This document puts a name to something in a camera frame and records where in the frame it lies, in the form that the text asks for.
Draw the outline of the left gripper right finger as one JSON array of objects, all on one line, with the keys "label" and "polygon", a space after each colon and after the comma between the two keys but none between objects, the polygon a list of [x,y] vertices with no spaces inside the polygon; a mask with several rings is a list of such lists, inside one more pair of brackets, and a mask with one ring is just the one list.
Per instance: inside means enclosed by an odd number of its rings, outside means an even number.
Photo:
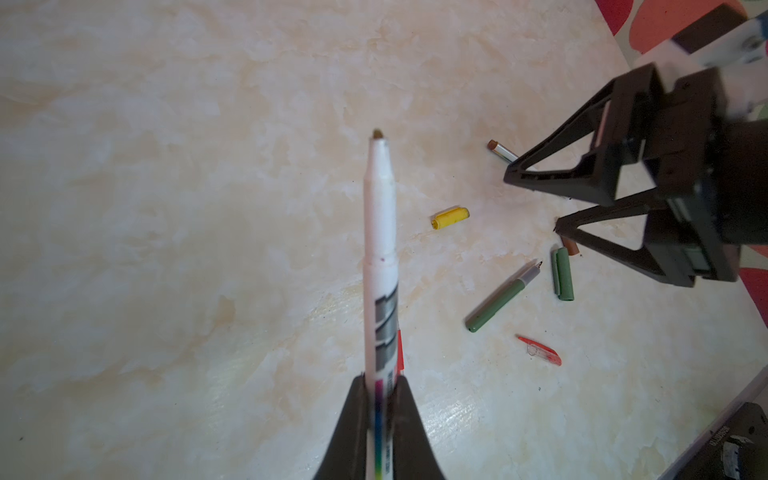
[{"label": "left gripper right finger", "polygon": [[445,479],[405,376],[398,378],[394,390],[393,407],[394,478],[396,480]]}]

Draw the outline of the red gel pen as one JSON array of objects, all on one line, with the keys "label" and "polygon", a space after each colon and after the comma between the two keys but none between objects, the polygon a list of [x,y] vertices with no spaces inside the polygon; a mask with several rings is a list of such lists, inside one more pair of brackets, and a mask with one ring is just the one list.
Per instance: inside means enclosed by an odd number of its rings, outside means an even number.
[{"label": "red gel pen", "polygon": [[403,374],[405,365],[404,365],[402,331],[399,328],[397,330],[396,339],[397,339],[397,375],[400,376]]}]

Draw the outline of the white pen yellow end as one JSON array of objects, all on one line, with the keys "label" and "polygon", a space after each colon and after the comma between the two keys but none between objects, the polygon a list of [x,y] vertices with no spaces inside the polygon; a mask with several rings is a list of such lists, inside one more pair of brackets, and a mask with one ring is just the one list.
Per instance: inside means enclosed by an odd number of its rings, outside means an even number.
[{"label": "white pen yellow end", "polygon": [[363,178],[365,386],[369,407],[367,479],[394,477],[393,402],[399,376],[396,182],[389,143],[375,129]]}]

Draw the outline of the yellow pen cap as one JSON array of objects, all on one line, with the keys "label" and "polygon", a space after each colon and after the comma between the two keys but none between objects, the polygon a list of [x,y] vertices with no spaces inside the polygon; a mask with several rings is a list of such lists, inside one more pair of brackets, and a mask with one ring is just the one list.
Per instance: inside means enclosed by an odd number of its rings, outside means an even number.
[{"label": "yellow pen cap", "polygon": [[470,212],[467,208],[455,206],[436,213],[431,218],[431,226],[434,230],[440,230],[458,222],[464,221],[469,217]]}]

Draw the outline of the clear red pen cap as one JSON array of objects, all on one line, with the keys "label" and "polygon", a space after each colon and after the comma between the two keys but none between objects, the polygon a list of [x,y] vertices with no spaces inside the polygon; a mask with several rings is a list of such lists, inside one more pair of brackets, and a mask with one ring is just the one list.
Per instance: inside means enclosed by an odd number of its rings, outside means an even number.
[{"label": "clear red pen cap", "polygon": [[526,351],[530,356],[539,357],[555,366],[562,365],[561,357],[552,348],[519,334],[516,335],[516,338],[526,345]]}]

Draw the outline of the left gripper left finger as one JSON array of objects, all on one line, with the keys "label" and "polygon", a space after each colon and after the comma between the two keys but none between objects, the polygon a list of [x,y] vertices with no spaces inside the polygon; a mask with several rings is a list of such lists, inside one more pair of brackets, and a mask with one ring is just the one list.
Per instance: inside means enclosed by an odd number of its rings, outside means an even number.
[{"label": "left gripper left finger", "polygon": [[363,374],[351,382],[327,451],[315,479],[366,478],[368,391]]}]

